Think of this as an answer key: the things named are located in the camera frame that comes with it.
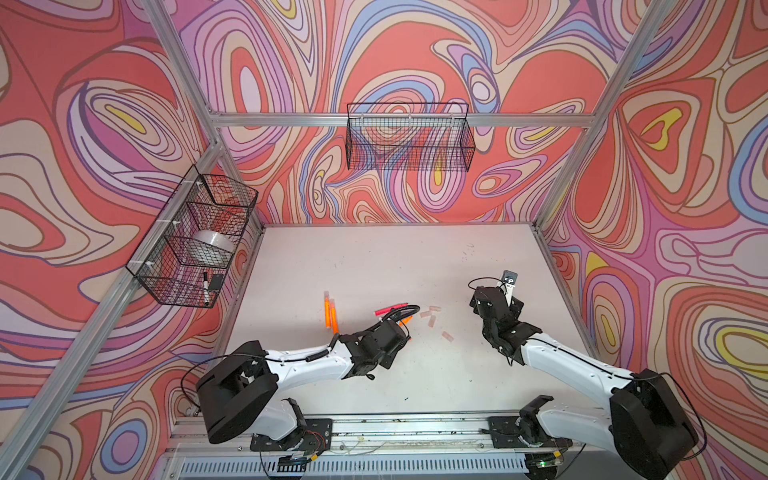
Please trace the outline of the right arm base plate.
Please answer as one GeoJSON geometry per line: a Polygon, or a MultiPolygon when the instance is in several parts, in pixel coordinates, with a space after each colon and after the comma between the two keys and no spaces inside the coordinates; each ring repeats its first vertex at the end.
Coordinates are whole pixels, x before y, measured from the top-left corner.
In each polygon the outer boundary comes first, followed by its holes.
{"type": "Polygon", "coordinates": [[[525,405],[516,415],[491,416],[488,427],[481,429],[489,435],[496,449],[503,448],[556,448],[567,450],[573,446],[570,439],[547,434],[540,425],[537,414],[547,403],[553,401],[550,395],[539,395],[525,405]]]}

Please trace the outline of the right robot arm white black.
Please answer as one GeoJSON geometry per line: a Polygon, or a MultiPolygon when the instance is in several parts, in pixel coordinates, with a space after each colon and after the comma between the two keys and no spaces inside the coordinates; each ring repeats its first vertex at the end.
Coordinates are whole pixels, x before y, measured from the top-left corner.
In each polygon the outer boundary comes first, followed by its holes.
{"type": "Polygon", "coordinates": [[[632,372],[563,345],[520,319],[523,303],[504,286],[478,286],[470,301],[482,335],[510,365],[544,372],[585,395],[595,410],[557,407],[540,395],[507,431],[529,446],[568,439],[617,455],[645,479],[664,479],[681,462],[701,455],[709,438],[674,377],[650,369],[632,372]]]}

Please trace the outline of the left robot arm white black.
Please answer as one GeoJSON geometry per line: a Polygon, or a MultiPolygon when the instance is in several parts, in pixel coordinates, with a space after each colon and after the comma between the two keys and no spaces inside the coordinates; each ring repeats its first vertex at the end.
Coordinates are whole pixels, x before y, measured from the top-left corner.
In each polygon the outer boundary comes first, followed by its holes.
{"type": "Polygon", "coordinates": [[[214,356],[216,364],[195,382],[193,393],[187,377],[207,362],[190,367],[180,380],[182,394],[202,415],[211,444],[251,434],[292,447],[307,424],[287,393],[321,381],[373,381],[376,369],[390,369],[411,339],[407,321],[420,310],[415,304],[396,305],[368,328],[335,333],[329,343],[305,349],[268,350],[258,340],[247,341],[214,356]]]}

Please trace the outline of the orange highlighter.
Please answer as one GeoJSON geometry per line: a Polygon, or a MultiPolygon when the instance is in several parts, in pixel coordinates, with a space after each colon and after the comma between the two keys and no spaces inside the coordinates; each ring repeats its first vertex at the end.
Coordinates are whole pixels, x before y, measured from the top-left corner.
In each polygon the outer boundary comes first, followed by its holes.
{"type": "Polygon", "coordinates": [[[334,300],[329,301],[330,327],[334,334],[339,333],[337,309],[334,300]]]}
{"type": "Polygon", "coordinates": [[[330,329],[332,327],[332,319],[331,319],[330,294],[328,291],[324,292],[324,320],[325,320],[325,327],[330,329]]]}

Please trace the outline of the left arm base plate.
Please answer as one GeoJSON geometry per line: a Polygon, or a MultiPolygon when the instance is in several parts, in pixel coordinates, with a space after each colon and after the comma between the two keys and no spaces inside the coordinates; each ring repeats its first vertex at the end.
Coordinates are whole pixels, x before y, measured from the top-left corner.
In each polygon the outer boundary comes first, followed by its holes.
{"type": "Polygon", "coordinates": [[[282,440],[273,440],[265,435],[251,437],[250,450],[256,453],[288,452],[304,456],[321,454],[331,447],[333,420],[331,418],[310,418],[300,423],[282,440]]]}

